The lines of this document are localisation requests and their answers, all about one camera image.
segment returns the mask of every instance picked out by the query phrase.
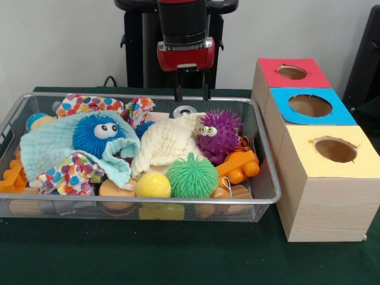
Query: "round hole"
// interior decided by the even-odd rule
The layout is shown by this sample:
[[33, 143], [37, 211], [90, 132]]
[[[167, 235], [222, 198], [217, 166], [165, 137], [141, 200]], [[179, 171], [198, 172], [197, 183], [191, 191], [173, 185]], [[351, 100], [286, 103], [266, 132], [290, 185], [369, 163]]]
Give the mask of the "round hole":
[[325, 99], [315, 95], [301, 94], [289, 99], [289, 105], [300, 114], [309, 117], [324, 117], [333, 111]]
[[352, 162], [356, 157], [356, 147], [340, 138], [325, 137], [315, 141], [316, 150], [334, 162]]
[[308, 74], [306, 70], [293, 65], [282, 65], [277, 71], [282, 77], [291, 80], [304, 79]]

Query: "orange toy block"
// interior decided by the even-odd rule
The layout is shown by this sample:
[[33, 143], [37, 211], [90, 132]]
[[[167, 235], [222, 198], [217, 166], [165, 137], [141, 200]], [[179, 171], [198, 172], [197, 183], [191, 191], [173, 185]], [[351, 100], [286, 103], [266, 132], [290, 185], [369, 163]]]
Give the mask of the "orange toy block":
[[4, 180], [0, 181], [1, 193], [22, 193], [28, 182], [21, 164], [20, 152], [16, 153], [16, 159], [9, 164], [9, 169], [4, 172]]
[[259, 161], [252, 151], [235, 151], [226, 162], [216, 167], [219, 172], [219, 187], [226, 189], [222, 183], [223, 177], [228, 177], [232, 184], [239, 184], [260, 171]]

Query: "wire basket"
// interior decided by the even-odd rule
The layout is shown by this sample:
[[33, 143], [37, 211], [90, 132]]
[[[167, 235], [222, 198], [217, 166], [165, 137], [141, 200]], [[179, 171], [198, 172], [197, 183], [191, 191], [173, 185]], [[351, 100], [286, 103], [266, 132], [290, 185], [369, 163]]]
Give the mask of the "wire basket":
[[[21, 96], [0, 125], [0, 175], [20, 149], [29, 116], [42, 112], [54, 116], [55, 102], [65, 93], [32, 93]], [[135, 96], [92, 94], [113, 97], [128, 103]], [[155, 112], [172, 113], [180, 105], [190, 105], [198, 112], [229, 109], [242, 117], [243, 134], [252, 139], [260, 161], [257, 176], [243, 183], [253, 199], [183, 199], [101, 197], [70, 195], [0, 194], [0, 217], [35, 217], [65, 219], [186, 220], [186, 221], [250, 221], [257, 222], [270, 204], [281, 197], [281, 189], [272, 160], [268, 139], [258, 106], [250, 99], [184, 97], [182, 102], [170, 96], [149, 96], [156, 104]]]

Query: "shape sorter box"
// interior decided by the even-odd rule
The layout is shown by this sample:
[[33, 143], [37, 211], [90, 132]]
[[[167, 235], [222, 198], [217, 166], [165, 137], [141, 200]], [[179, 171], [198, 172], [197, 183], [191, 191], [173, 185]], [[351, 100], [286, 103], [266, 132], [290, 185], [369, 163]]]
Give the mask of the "shape sorter box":
[[269, 88], [331, 88], [314, 59], [259, 58], [256, 63], [252, 99], [264, 115]]
[[356, 125], [330, 88], [270, 88], [263, 116], [275, 163], [287, 125]]
[[286, 126], [277, 171], [289, 242], [363, 240], [380, 205], [380, 157], [359, 126]]

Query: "googly eyes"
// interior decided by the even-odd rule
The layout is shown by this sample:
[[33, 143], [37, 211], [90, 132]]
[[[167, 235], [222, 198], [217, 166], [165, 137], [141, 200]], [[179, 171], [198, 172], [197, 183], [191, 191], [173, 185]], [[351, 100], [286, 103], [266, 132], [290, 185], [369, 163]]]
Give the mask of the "googly eyes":
[[207, 127], [206, 126], [200, 128], [199, 130], [201, 131], [201, 135], [203, 137], [205, 137], [207, 135]]
[[218, 130], [213, 126], [204, 126], [199, 130], [203, 137], [205, 137], [206, 135], [208, 135], [209, 137], [215, 137], [218, 133]]
[[101, 140], [113, 138], [118, 133], [118, 127], [114, 123], [99, 124], [94, 128], [94, 135]]
[[209, 128], [207, 129], [207, 135], [208, 135], [209, 137], [215, 137], [217, 133], [218, 133], [218, 130], [215, 129], [213, 126], [211, 126], [211, 127], [209, 127]]

